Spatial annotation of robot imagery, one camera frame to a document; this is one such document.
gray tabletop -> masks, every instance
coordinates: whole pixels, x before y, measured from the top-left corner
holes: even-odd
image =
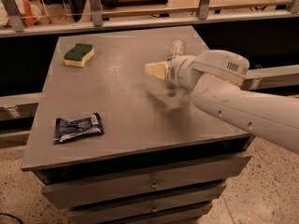
[[[23,171],[100,161],[139,152],[230,139],[248,134],[210,117],[190,94],[145,73],[145,63],[164,61],[169,44],[182,39],[186,54],[207,50],[191,26],[60,37],[32,131]],[[76,43],[93,44],[84,68],[64,65]],[[55,120],[98,112],[105,134],[53,144]]]

green and yellow sponge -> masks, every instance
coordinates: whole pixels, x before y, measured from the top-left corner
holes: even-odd
[[[93,45],[77,43],[64,56],[64,63],[70,66],[84,67],[94,55]]]

vent grille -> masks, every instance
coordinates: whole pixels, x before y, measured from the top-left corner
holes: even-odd
[[[235,63],[227,63],[226,68],[237,72],[237,70],[239,69],[239,65]]]
[[[170,68],[170,77],[171,77],[173,80],[175,80],[175,77],[176,77],[176,70],[175,70],[175,67],[174,67],[174,66],[172,66],[172,67]]]

black packet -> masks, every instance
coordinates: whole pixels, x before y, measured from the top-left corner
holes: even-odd
[[[94,113],[90,118],[73,121],[57,118],[54,145],[87,134],[104,134],[104,128],[98,113]]]

speckled floor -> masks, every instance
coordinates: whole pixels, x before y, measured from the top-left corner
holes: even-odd
[[[19,217],[24,224],[70,224],[66,211],[53,207],[40,193],[42,184],[20,170],[26,136],[0,139],[0,213]],[[298,224],[299,156],[256,138],[253,156],[238,177],[200,219],[180,224]],[[16,224],[0,216],[0,224]]]

